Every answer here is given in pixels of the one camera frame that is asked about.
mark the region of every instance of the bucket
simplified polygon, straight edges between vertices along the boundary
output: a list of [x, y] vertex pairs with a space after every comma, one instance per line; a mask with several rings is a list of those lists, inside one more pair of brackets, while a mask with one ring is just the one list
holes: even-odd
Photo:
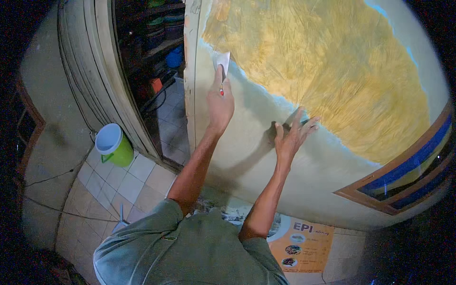
[[101, 162], [112, 162], [125, 167], [133, 160], [133, 149], [118, 124], [102, 127], [95, 138], [95, 148], [101, 154]]

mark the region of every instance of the blue container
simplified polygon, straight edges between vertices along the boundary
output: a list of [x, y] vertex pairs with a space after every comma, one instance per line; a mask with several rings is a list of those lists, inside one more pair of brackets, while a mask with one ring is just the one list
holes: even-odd
[[182, 46], [178, 46], [166, 56], [166, 64], [170, 68], [180, 66], [182, 63]]

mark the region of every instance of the poster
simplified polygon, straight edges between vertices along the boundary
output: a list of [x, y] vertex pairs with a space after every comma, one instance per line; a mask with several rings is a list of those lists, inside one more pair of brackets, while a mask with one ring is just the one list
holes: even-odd
[[268, 238], [284, 272], [319, 273], [326, 266], [334, 227], [281, 215], [280, 228]]

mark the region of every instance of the person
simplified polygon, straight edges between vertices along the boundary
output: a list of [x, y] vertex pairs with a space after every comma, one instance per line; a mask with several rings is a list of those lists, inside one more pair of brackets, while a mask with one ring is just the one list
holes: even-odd
[[288, 284], [266, 237], [291, 162], [318, 117], [301, 125], [300, 108], [288, 135], [276, 123], [277, 163], [271, 180], [238, 229], [219, 211], [188, 218], [200, 194], [209, 161], [234, 113], [230, 81], [218, 66], [207, 94], [210, 123], [168, 196], [141, 220], [117, 231], [95, 250], [93, 265], [103, 285]]

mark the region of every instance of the floor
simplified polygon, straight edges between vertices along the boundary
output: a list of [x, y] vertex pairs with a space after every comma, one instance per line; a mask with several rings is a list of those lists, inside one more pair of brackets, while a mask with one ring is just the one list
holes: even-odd
[[119, 219], [133, 223], [143, 218], [168, 193], [176, 175], [135, 151], [127, 167], [101, 163], [93, 149], [75, 180], [64, 211], [102, 222], [63, 213], [57, 233], [56, 250], [74, 264], [90, 284], [99, 284], [93, 270], [92, 253], [107, 238]]
[[176, 81], [158, 96], [165, 102], [157, 110], [158, 128], [163, 155], [184, 165], [190, 159], [190, 145], [185, 114], [184, 83]]

